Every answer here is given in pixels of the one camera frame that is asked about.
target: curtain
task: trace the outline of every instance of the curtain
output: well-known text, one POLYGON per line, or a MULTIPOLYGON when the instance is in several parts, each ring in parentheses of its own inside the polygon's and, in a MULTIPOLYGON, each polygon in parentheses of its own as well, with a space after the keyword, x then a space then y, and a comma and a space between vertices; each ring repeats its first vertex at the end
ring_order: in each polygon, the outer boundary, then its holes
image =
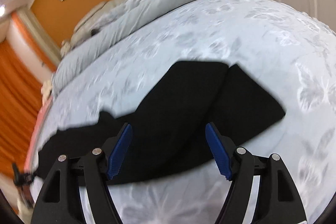
POLYGON ((41 83, 0 43, 0 173, 13 177, 11 164, 22 171, 36 117, 41 108, 41 83))

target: bed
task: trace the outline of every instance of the bed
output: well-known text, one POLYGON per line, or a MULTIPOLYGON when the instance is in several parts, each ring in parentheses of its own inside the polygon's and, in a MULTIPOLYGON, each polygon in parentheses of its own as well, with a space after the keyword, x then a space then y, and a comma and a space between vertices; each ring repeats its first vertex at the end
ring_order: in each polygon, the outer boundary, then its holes
MULTIPOLYGON (((97 34, 70 45, 54 75, 53 103, 27 167, 36 168, 37 151, 57 128, 95 123, 100 109, 115 117, 133 112, 177 60, 239 63, 287 111, 280 123, 244 146, 255 155, 282 157, 307 221, 314 223, 336 192, 335 33, 271 0, 141 0, 134 5, 117 19, 104 17, 97 34)), ((87 25, 90 32, 93 21, 87 25)), ((36 178, 31 186, 35 200, 42 183, 36 178)), ((251 222, 257 184, 255 177, 244 223, 251 222)), ((125 224, 212 224, 229 187, 211 161, 109 190, 125 224)), ((94 223, 85 188, 80 192, 86 221, 94 223)))

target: pink fabric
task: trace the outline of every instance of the pink fabric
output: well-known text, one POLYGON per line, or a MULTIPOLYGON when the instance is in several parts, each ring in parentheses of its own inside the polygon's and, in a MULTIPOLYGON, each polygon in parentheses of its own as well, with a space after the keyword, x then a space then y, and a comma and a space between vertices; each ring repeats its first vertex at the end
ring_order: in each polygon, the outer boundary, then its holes
POLYGON ((45 102, 45 104, 41 107, 39 114, 37 115, 36 124, 34 127, 33 134, 31 136, 31 139, 30 139, 30 144, 29 144, 29 148, 27 152, 26 161, 25 161, 25 166, 24 166, 25 172, 31 171, 31 163, 32 163, 32 159, 34 156, 34 152, 35 152, 36 142, 38 140, 44 120, 47 117, 47 114, 52 105, 52 102, 53 102, 53 97, 50 96, 49 99, 45 102))

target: curtain fold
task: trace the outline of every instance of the curtain fold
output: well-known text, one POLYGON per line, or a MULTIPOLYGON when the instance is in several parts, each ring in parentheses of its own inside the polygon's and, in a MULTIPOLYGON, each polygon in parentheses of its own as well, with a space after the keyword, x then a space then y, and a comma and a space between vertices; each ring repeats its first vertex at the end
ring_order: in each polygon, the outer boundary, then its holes
POLYGON ((5 40, 0 43, 0 173, 13 177, 12 162, 23 170, 31 134, 42 106, 41 83, 5 40))

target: blue rubber tip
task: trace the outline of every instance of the blue rubber tip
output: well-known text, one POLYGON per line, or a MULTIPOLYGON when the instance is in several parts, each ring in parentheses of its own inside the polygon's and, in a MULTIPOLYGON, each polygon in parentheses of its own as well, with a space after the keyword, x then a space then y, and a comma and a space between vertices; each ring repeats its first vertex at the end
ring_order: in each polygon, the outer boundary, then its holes
POLYGON ((226 153, 224 146, 218 138, 214 128, 209 123, 205 126, 205 137, 212 155, 215 158, 219 172, 221 175, 225 176, 227 180, 231 180, 232 171, 230 167, 230 158, 226 153))
POLYGON ((109 180, 111 180, 115 175, 119 173, 127 149, 132 141, 132 135, 132 127, 130 124, 128 124, 122 132, 117 144, 115 145, 115 148, 113 149, 109 157, 108 170, 106 172, 109 180))

